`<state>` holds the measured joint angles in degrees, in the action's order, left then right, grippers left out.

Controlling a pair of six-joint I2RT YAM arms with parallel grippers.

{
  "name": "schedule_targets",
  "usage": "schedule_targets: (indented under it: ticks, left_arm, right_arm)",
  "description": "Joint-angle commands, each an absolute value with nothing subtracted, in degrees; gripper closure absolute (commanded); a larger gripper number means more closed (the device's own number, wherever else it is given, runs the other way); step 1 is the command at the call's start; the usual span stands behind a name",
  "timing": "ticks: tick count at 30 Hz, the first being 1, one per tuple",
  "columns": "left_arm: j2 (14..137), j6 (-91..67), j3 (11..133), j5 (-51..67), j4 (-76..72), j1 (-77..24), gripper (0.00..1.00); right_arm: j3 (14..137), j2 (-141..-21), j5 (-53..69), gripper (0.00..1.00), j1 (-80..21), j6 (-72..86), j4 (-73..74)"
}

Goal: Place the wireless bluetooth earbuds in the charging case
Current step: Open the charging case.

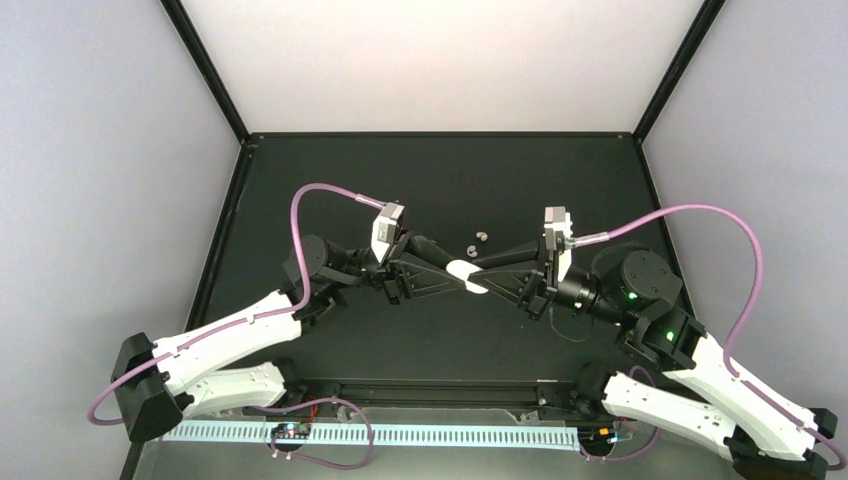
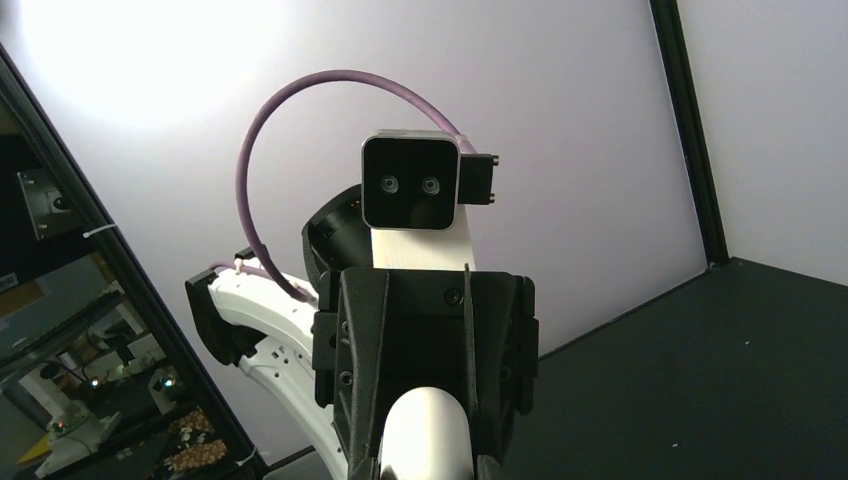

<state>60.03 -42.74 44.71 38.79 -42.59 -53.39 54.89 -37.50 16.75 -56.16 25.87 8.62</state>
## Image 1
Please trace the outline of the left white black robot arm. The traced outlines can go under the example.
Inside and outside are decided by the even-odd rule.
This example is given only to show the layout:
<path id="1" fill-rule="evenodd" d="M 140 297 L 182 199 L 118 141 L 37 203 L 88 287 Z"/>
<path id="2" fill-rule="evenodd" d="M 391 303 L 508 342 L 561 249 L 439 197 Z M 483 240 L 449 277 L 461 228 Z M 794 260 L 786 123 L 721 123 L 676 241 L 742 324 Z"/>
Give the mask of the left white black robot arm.
<path id="1" fill-rule="evenodd" d="M 470 280 L 479 270 L 414 233 L 358 250 L 307 235 L 285 264 L 284 285 L 256 303 L 186 333 L 124 339 L 109 389 L 120 412 L 115 422 L 130 441 L 146 442 L 186 419 L 268 408 L 287 392 L 281 363 L 246 368 L 233 363 L 306 335 L 341 306 L 342 289 L 374 288 L 391 302 L 452 291 L 483 294 L 485 288 Z"/>

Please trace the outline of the white earbud case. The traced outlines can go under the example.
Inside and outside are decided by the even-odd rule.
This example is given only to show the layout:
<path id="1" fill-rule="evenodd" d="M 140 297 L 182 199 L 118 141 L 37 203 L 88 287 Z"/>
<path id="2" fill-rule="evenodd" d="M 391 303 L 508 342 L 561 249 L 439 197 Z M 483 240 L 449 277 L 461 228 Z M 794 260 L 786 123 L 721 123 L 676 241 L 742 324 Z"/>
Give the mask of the white earbud case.
<path id="1" fill-rule="evenodd" d="M 445 270 L 449 275 L 461 280 L 468 292 L 478 295 L 487 294 L 489 292 L 487 288 L 470 280 L 472 274 L 482 271 L 482 268 L 479 266 L 465 260 L 455 259 L 446 265 Z"/>

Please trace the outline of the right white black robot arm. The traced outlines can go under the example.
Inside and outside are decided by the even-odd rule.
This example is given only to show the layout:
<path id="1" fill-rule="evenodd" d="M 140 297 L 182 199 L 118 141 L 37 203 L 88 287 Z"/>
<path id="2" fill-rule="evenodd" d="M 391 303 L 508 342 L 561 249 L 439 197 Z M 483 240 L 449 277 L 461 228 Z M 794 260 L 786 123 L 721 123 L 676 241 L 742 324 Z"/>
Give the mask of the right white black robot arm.
<path id="1" fill-rule="evenodd" d="M 569 392 L 580 417 L 642 421 L 728 460 L 746 479 L 822 479 L 830 471 L 817 447 L 834 438 L 838 419 L 778 394 L 727 352 L 724 343 L 677 305 L 682 279 L 640 244 L 603 249 L 589 269 L 567 263 L 546 244 L 475 261 L 463 281 L 531 317 L 561 306 L 618 327 L 616 343 L 663 377 L 691 391 L 674 394 L 589 363 Z"/>

